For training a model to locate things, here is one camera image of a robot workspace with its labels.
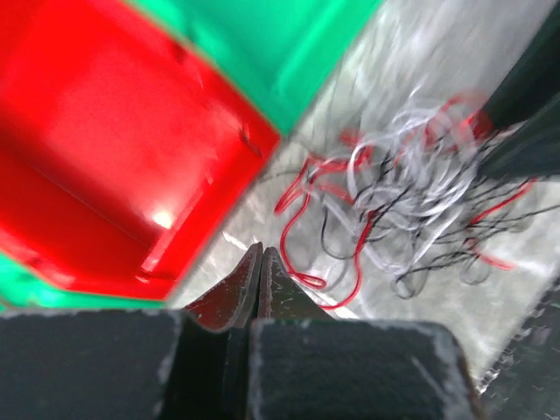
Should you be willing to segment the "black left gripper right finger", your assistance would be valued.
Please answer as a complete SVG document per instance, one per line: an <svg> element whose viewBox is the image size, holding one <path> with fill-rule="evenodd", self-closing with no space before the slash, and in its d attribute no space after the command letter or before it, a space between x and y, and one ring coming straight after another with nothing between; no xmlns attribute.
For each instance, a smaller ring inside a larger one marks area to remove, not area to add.
<svg viewBox="0 0 560 420"><path fill-rule="evenodd" d="M251 328L254 419L482 419L466 356L444 325L337 320L264 252Z"/></svg>

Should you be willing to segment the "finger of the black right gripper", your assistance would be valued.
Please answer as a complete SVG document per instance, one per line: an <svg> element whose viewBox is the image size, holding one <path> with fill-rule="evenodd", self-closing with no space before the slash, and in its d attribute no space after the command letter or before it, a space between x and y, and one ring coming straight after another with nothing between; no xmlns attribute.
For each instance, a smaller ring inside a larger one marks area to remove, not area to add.
<svg viewBox="0 0 560 420"><path fill-rule="evenodd" d="M493 180L559 175L559 94L479 163L477 177Z"/></svg>
<svg viewBox="0 0 560 420"><path fill-rule="evenodd" d="M482 108L495 130L529 119L559 93L559 5Z"/></svg>

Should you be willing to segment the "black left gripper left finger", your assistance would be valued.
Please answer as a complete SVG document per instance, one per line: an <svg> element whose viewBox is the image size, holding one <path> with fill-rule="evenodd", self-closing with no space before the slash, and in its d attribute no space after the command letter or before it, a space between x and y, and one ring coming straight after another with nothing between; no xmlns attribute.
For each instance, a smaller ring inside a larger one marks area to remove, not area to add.
<svg viewBox="0 0 560 420"><path fill-rule="evenodd" d="M262 261L185 309L3 312L2 418L243 419Z"/></svg>

